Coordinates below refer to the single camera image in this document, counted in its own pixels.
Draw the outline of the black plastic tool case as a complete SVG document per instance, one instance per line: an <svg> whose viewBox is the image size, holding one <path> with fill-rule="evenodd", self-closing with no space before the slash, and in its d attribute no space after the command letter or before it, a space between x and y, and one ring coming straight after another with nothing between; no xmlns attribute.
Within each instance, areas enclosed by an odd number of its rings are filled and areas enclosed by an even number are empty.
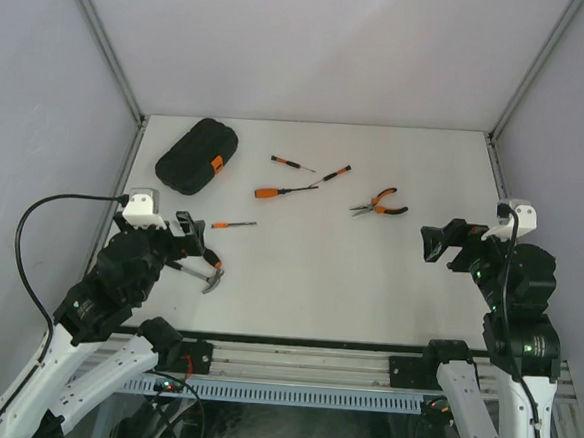
<svg viewBox="0 0 584 438"><path fill-rule="evenodd" d="M195 195L231 160L238 139L224 123L201 119L157 161L156 176L173 191Z"/></svg>

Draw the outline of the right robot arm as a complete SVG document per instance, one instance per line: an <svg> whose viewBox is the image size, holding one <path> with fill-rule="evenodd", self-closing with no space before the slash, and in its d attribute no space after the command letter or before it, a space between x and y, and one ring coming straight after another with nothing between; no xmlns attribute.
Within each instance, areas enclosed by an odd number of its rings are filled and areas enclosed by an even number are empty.
<svg viewBox="0 0 584 438"><path fill-rule="evenodd" d="M503 236L457 218L420 230L424 260L433 263L455 247L448 269L469 274L489 308L482 336L495 368L496 422L473 387L474 359L465 342L433 339L421 363L423 381L447 398L460 438L551 436L561 345L546 310L557 263L541 247L518 242L518 218L510 221Z"/></svg>

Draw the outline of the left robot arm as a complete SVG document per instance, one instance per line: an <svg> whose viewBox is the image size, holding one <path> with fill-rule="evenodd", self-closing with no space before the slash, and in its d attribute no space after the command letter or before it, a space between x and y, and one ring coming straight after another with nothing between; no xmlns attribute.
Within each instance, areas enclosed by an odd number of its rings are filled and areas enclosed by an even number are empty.
<svg viewBox="0 0 584 438"><path fill-rule="evenodd" d="M64 438L97 405L148 370L181 359L182 336L164 318L144 321L122 348L81 377L75 373L147 300L166 265L205 252L204 222L177 215L183 235L158 220L145 228L123 214L92 270L54 313L46 339L0 396L0 438Z"/></svg>

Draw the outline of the small orange chisel bit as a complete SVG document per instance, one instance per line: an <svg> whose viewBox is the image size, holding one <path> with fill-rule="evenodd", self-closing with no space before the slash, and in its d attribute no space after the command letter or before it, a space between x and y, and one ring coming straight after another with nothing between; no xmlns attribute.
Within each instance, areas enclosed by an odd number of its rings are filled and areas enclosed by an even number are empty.
<svg viewBox="0 0 584 438"><path fill-rule="evenodd" d="M254 226L257 225L258 223L256 221L246 221L246 222L242 222L242 221L238 221L238 222L228 222L228 221L224 221L224 222L217 222L217 223L212 223L211 224L211 228L213 229L224 229L224 228L235 228L235 227L245 227L245 226Z"/></svg>

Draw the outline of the small claw hammer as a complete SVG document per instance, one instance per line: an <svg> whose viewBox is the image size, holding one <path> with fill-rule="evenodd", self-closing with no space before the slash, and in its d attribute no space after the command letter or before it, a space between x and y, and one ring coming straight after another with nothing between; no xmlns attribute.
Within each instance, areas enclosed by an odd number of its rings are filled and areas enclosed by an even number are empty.
<svg viewBox="0 0 584 438"><path fill-rule="evenodd" d="M184 266L180 262L168 262L167 266L173 270L182 271L182 273L186 273L188 275L196 277L199 280L202 280L205 283L205 287L202 290L203 294L207 294L209 292L214 291L218 287L224 275L224 271L221 268L216 269L213 275L205 275L202 273L198 273L196 270L192 270Z"/></svg>

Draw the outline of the small orange precision screwdriver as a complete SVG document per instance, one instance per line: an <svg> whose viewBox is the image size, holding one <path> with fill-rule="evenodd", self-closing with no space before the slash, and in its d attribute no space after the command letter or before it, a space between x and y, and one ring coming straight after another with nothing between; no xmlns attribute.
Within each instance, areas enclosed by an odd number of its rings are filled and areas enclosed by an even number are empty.
<svg viewBox="0 0 584 438"><path fill-rule="evenodd" d="M289 161L289 160L287 160L285 158L281 158L281 157L277 157L275 155L272 155L270 157L270 159L272 160L272 162L285 164L287 167L291 167L291 168L294 168L294 169L301 169L301 170L305 170L305 171L308 171L308 172L313 172L313 173L316 174L316 171L314 169L310 169L308 167L304 167L300 163L293 162L293 161Z"/></svg>

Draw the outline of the black handled screwdriver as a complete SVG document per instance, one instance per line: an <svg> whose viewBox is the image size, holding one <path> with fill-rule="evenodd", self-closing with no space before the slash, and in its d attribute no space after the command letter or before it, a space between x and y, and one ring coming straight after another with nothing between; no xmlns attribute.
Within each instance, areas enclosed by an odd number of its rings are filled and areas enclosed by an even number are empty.
<svg viewBox="0 0 584 438"><path fill-rule="evenodd" d="M223 267L222 260L216 255L216 253L210 249L206 248L202 254L202 258L208 262L214 269L218 270Z"/></svg>

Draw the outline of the orange handled needle-nose pliers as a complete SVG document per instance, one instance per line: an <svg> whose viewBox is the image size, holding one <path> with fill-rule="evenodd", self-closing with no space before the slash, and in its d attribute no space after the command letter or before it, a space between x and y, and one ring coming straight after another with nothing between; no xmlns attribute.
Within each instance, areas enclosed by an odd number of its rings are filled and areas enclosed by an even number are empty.
<svg viewBox="0 0 584 438"><path fill-rule="evenodd" d="M367 214L369 212L375 212L376 214L379 215L385 215L385 216L397 216L397 215L402 215L408 212L408 208L407 207L397 207L397 208L387 208L384 205L381 205L380 202L383 201L383 199L387 196L393 195L397 192L397 188L396 187L392 187L392 188L387 188L382 190L377 196L371 198L371 200L369 202L367 202L364 205L361 206L354 206L350 208L350 211L352 212L352 216L360 216L363 214Z"/></svg>

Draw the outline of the large orange handled screwdriver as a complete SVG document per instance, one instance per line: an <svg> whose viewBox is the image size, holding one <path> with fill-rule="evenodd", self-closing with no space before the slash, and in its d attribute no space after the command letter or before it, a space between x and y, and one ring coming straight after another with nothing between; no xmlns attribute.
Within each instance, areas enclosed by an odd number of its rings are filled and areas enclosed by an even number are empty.
<svg viewBox="0 0 584 438"><path fill-rule="evenodd" d="M308 191L308 190L316 190L317 186L315 185L311 185L311 186L306 186L306 187L296 187L296 188L272 188L272 187L266 187L266 188L260 188L260 189L256 189L254 191L254 197L257 200L263 200L263 199L269 199L269 198L276 198L282 195L287 195L287 194L291 194L291 193L295 193L295 192L304 192L304 191Z"/></svg>

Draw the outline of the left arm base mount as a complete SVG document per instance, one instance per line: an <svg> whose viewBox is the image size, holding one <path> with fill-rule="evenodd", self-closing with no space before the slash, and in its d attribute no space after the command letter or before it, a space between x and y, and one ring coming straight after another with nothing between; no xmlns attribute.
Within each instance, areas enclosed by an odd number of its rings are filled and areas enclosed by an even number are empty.
<svg viewBox="0 0 584 438"><path fill-rule="evenodd" d="M160 358L158 370L179 374L209 374L214 346L203 340L176 344Z"/></svg>

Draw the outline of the aluminium frame rail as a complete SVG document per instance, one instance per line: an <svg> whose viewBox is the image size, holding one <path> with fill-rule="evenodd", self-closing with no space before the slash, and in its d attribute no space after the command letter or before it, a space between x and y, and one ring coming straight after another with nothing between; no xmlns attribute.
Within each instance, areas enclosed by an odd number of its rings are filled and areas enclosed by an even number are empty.
<svg viewBox="0 0 584 438"><path fill-rule="evenodd" d="M207 377L365 390L408 390L390 386L390 356L418 356L389 351L352 350L252 342L203 340L214 346Z"/></svg>

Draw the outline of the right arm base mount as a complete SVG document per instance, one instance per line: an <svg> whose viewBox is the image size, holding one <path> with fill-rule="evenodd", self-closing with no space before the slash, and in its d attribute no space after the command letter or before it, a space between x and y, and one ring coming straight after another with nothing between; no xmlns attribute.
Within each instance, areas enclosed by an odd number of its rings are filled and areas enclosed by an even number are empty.
<svg viewBox="0 0 584 438"><path fill-rule="evenodd" d="M388 358L390 386L393 389L439 391L437 380L441 364L451 361L474 362L470 348L462 340L432 339L418 356L395 356Z"/></svg>

